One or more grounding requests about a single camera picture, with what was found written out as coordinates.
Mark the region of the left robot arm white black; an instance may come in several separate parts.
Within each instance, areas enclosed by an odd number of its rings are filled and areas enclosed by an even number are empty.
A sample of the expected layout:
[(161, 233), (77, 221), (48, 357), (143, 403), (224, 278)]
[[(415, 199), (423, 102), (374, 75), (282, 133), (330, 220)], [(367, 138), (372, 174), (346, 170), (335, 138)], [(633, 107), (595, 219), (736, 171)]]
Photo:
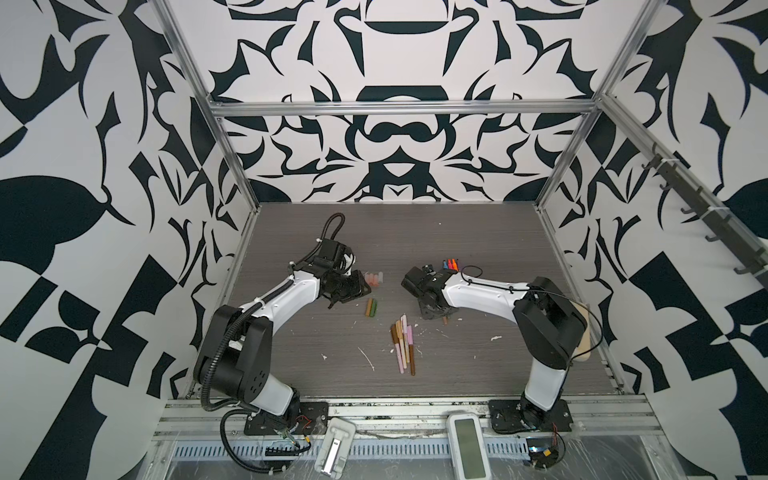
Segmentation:
[(239, 307), (219, 307), (193, 370), (202, 408), (239, 406), (275, 417), (296, 416), (298, 393), (271, 373), (274, 334), (321, 298), (333, 307), (368, 295), (371, 288), (354, 263), (351, 247), (322, 238), (277, 286)]

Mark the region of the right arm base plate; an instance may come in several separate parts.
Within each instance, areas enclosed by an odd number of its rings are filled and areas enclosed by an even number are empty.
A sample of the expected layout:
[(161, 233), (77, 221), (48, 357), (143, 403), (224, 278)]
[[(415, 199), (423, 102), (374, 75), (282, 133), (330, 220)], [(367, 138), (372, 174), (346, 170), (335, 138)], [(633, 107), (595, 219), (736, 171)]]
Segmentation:
[(490, 425), (498, 434), (527, 432), (571, 432), (572, 415), (568, 404), (557, 400), (551, 409), (543, 410), (527, 399), (490, 400)]

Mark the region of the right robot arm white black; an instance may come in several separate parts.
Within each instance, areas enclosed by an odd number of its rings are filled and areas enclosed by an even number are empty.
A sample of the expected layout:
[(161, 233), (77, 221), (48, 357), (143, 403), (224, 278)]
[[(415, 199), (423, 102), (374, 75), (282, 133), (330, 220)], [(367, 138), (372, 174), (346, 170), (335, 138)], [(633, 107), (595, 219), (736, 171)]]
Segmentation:
[(484, 280), (430, 265), (413, 267), (401, 286), (417, 299), (424, 319), (462, 308), (511, 321), (532, 357), (526, 387), (518, 403), (524, 430), (541, 429), (553, 420), (555, 406), (588, 320), (550, 279), (530, 283)]

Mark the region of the gold tan marker pen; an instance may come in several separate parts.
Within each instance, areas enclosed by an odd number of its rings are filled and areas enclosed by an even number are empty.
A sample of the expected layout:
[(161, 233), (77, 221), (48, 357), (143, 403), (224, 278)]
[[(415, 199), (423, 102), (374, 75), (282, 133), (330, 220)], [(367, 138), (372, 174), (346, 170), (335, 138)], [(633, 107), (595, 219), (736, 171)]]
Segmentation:
[(401, 357), (402, 357), (403, 365), (404, 365), (404, 368), (405, 368), (405, 367), (408, 366), (408, 359), (407, 359), (407, 351), (406, 351), (405, 340), (404, 340), (404, 336), (403, 336), (403, 328), (402, 328), (402, 321), (401, 320), (398, 320), (396, 322), (395, 329), (396, 329), (396, 335), (397, 335), (399, 346), (400, 346), (400, 351), (401, 351)]

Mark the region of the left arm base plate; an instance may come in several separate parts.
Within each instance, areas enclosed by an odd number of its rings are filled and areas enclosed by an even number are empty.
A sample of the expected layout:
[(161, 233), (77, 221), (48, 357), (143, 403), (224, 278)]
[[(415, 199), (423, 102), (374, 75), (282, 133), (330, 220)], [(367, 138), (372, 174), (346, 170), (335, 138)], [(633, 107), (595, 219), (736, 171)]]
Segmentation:
[(329, 420), (328, 402), (301, 400), (292, 403), (282, 416), (267, 412), (249, 415), (244, 433), (246, 436), (267, 436), (288, 429), (292, 435), (322, 435), (327, 431)]

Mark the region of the light pink marker pen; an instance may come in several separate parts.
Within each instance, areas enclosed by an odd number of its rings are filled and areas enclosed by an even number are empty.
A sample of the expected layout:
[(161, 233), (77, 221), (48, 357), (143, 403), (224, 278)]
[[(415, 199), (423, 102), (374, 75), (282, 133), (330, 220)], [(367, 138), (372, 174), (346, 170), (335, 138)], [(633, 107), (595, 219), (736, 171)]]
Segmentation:
[(409, 342), (408, 342), (408, 323), (407, 323), (407, 316), (405, 314), (401, 315), (400, 317), (400, 337), (402, 339), (402, 350), (403, 350), (403, 357), (404, 357), (404, 363), (410, 368), (411, 364), (411, 358), (410, 358), (410, 350), (409, 350)]

